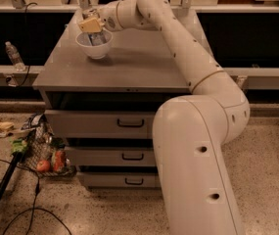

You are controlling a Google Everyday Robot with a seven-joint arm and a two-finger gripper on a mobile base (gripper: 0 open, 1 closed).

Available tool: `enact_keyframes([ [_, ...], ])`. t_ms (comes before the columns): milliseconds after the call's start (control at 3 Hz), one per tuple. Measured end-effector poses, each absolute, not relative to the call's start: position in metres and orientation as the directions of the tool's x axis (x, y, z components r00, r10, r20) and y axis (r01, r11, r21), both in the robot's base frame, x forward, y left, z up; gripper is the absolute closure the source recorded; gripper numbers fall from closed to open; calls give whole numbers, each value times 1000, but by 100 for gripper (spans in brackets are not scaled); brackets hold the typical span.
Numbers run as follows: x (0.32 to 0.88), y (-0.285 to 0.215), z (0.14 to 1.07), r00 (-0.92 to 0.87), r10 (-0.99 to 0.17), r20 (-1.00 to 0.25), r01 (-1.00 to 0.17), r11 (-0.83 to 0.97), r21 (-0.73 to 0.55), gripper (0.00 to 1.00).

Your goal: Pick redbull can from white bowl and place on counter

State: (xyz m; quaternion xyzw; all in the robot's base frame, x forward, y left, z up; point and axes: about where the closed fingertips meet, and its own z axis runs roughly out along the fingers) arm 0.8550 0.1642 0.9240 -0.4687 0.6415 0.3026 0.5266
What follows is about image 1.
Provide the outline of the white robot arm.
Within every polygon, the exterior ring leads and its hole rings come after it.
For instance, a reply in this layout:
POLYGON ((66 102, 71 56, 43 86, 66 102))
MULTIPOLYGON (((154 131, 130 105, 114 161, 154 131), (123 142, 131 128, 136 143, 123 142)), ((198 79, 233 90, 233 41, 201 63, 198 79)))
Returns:
POLYGON ((153 146, 171 235, 246 235, 221 147, 249 121, 242 89, 173 14, 168 0, 111 2, 82 14, 79 28, 157 29, 183 75, 187 96, 157 110, 153 146))

